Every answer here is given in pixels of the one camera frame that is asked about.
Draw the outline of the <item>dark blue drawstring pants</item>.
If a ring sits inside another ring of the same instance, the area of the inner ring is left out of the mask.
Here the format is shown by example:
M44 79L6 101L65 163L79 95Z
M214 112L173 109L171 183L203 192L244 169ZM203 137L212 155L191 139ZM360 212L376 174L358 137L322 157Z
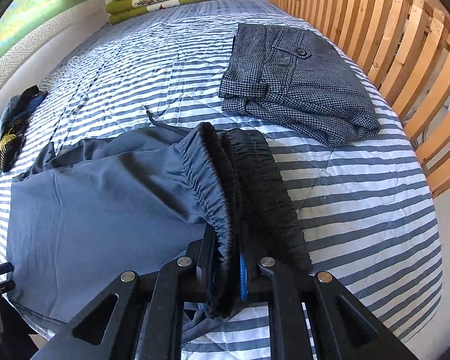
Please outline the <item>dark blue drawstring pants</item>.
M120 273L156 272L207 228L218 254L212 298L185 308L183 340L223 326L238 298L238 236L310 272L297 213L264 136L156 123L56 151L46 145L11 184L9 300L52 331Z

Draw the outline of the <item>blue white striped bed quilt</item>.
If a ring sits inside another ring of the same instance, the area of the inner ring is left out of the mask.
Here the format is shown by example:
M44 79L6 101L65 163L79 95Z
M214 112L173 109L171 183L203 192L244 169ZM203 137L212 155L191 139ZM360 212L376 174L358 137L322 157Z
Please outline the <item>blue white striped bed quilt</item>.
M241 23L308 30L264 0L216 0L104 24L43 80L48 96L31 117L13 169L0 177L0 263L6 260L11 183L46 144L145 127L149 118L192 128L260 132L297 211L316 272L334 275L403 345L437 312L442 258L437 214L401 121L362 70L379 133L339 148L250 116L226 113L220 80Z

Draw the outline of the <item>black yellow patterned garment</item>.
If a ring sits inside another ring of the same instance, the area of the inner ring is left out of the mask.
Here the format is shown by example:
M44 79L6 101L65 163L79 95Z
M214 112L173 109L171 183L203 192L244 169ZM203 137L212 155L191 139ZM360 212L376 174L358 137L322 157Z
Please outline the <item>black yellow patterned garment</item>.
M9 172L25 144L29 119L48 96L37 85L27 88L21 95L13 96L0 120L0 170Z

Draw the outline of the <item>grey houndstooth folded pants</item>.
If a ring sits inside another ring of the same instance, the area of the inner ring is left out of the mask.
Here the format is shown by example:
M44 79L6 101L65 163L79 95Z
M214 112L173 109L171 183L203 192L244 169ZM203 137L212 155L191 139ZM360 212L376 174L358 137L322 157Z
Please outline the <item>grey houndstooth folded pants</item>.
M240 23L218 96L226 113L291 129L327 147L374 138L380 123L365 86L311 30Z

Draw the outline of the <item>landscape wall scroll painting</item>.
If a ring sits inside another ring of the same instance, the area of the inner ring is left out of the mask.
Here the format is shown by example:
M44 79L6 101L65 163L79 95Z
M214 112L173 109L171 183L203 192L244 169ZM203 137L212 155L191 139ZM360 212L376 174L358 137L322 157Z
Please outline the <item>landscape wall scroll painting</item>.
M53 33L40 25L88 0L13 0L0 18L0 89L30 51Z

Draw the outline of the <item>wooden slatted bed rail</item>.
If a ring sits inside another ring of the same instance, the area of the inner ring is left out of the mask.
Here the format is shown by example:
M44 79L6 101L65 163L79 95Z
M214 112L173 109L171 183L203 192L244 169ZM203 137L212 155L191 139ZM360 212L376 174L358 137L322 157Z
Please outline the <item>wooden slatted bed rail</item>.
M450 19L425 0L268 0L366 73L415 147L433 196L450 189Z

